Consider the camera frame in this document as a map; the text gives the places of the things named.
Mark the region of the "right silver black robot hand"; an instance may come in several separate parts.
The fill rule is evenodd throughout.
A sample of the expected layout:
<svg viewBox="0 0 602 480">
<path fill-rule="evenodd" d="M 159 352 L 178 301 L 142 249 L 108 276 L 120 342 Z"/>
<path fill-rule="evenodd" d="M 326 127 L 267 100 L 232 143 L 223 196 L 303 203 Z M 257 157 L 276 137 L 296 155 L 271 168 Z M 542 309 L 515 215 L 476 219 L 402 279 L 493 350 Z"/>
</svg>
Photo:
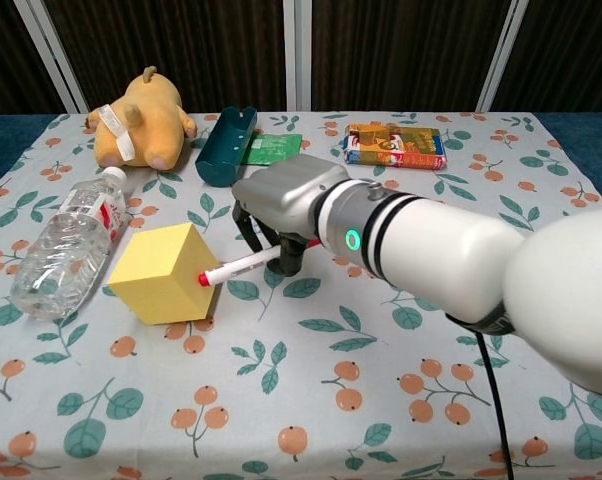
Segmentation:
<svg viewBox="0 0 602 480">
<path fill-rule="evenodd" d="M 232 218 L 253 252 L 263 249 L 257 224 L 280 254 L 267 267 L 285 277 L 302 268 L 303 256 L 318 238 L 316 218 L 328 191 L 350 178 L 345 167 L 310 155 L 297 155 L 240 179 L 232 186 Z"/>
</svg>

